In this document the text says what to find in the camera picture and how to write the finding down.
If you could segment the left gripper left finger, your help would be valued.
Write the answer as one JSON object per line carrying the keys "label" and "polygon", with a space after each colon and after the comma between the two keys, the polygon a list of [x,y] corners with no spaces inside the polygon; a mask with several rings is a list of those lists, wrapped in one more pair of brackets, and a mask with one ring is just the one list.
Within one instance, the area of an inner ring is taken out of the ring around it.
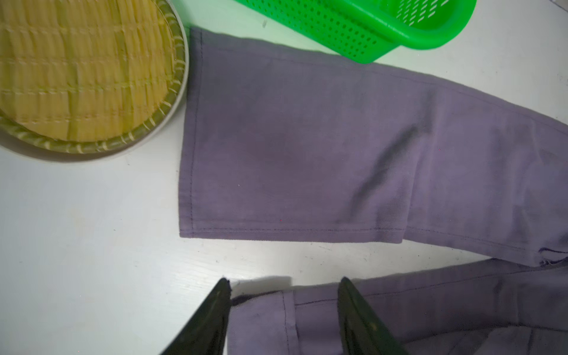
{"label": "left gripper left finger", "polygon": [[162,354],[223,354],[232,306],[231,292],[230,282],[221,278]]}

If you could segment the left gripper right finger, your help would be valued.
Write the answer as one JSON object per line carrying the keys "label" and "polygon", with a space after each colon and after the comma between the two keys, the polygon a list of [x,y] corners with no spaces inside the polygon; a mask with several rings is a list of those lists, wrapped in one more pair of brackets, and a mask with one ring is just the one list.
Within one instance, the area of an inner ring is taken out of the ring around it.
{"label": "left gripper right finger", "polygon": [[408,355],[347,277],[338,287],[337,310],[344,354]]}

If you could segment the purple trousers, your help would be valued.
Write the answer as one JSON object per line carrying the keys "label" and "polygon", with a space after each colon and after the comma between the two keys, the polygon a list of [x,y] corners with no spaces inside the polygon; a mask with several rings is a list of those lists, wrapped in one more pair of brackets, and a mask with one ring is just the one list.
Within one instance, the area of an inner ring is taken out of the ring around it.
{"label": "purple trousers", "polygon": [[409,354],[567,352],[567,126],[461,84],[190,32],[184,238],[414,241],[464,266],[365,280]]}

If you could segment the round woven bamboo tray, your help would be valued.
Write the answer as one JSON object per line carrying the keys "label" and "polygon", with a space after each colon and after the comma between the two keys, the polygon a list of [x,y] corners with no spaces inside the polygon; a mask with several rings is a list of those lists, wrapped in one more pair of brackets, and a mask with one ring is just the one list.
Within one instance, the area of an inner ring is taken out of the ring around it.
{"label": "round woven bamboo tray", "polygon": [[179,107],[189,62],[171,1],[3,1],[1,145],[50,161],[133,149]]}

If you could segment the green plastic basket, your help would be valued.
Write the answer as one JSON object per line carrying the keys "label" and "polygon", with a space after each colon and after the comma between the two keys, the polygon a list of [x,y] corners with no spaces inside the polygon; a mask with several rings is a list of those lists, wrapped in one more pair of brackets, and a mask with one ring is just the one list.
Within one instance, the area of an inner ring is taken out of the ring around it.
{"label": "green plastic basket", "polygon": [[457,37],[472,0],[243,0],[242,5],[360,64],[398,47],[433,50]]}

